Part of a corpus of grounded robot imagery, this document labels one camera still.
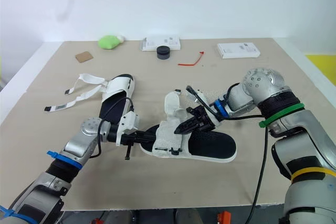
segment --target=black cap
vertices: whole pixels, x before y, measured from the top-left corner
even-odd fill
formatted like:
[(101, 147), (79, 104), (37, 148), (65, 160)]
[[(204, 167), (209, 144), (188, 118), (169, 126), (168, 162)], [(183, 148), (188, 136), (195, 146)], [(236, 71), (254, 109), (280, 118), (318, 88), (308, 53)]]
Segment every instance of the black cap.
[(167, 46), (159, 46), (156, 49), (157, 57), (161, 60), (166, 60), (170, 56), (170, 48)]

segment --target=red wire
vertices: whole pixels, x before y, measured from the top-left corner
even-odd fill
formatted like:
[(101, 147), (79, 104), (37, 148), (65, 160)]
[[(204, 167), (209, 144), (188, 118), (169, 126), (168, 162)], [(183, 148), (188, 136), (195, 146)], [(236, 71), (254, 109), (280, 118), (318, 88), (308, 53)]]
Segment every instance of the red wire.
[(199, 58), (197, 59), (197, 61), (194, 64), (182, 64), (182, 63), (179, 63), (177, 65), (179, 65), (179, 66), (194, 66), (194, 65), (196, 65), (199, 62), (199, 60), (203, 56), (204, 52), (200, 52), (199, 54), (200, 54), (200, 56), (199, 56)]

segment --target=green cable tie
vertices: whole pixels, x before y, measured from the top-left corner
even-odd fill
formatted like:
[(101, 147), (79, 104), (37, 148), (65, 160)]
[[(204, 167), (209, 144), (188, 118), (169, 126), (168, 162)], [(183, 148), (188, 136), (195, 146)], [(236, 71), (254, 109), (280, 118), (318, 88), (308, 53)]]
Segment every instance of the green cable tie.
[(292, 106), (289, 106), (281, 111), (279, 111), (278, 113), (275, 113), (274, 115), (272, 115), (271, 117), (269, 117), (268, 119), (259, 122), (259, 126), (260, 128), (265, 128), (266, 126), (268, 126), (270, 123), (274, 122), (275, 120), (288, 115), (289, 113), (298, 110), (298, 109), (302, 109), (304, 108), (305, 105), (303, 103), (298, 103), (298, 104), (294, 104)]

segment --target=yellow ring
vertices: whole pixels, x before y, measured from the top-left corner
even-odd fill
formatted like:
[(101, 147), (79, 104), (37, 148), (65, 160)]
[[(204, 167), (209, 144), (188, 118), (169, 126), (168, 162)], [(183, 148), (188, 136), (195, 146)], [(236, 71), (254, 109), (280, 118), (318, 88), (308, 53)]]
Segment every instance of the yellow ring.
[(322, 168), (322, 167), (308, 167), (308, 168), (303, 168), (301, 170), (297, 170), (296, 172), (292, 174), (290, 179), (293, 181), (293, 179), (295, 179), (297, 176), (300, 176), (304, 173), (316, 173), (316, 172), (326, 173), (326, 174), (336, 177), (336, 172), (333, 172), (332, 170)]

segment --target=blue cable tie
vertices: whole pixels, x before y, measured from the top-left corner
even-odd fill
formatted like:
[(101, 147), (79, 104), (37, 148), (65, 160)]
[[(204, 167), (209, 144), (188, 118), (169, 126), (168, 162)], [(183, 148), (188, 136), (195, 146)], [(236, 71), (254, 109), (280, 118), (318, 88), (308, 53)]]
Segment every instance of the blue cable tie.
[(222, 114), (223, 117), (228, 118), (229, 114), (226, 112), (226, 110), (223, 108), (221, 102), (219, 100), (215, 101), (215, 105), (217, 106), (218, 110)]
[(20, 214), (16, 214), (14, 210), (12, 209), (7, 209), (4, 208), (3, 206), (0, 206), (0, 211), (4, 212), (4, 218), (7, 217), (16, 217), (19, 218), (21, 220), (25, 220), (27, 222), (29, 222), (30, 224), (38, 224), (36, 220), (34, 220), (33, 218), (26, 216), (26, 215), (20, 215)]
[(47, 154), (50, 155), (51, 157), (55, 158), (55, 159), (59, 159), (59, 160), (62, 160), (62, 161), (66, 162), (70, 165), (73, 165), (74, 167), (76, 167), (80, 170), (83, 168), (83, 166), (81, 164), (79, 164), (78, 162), (72, 160), (69, 157), (60, 155), (57, 152), (48, 151)]

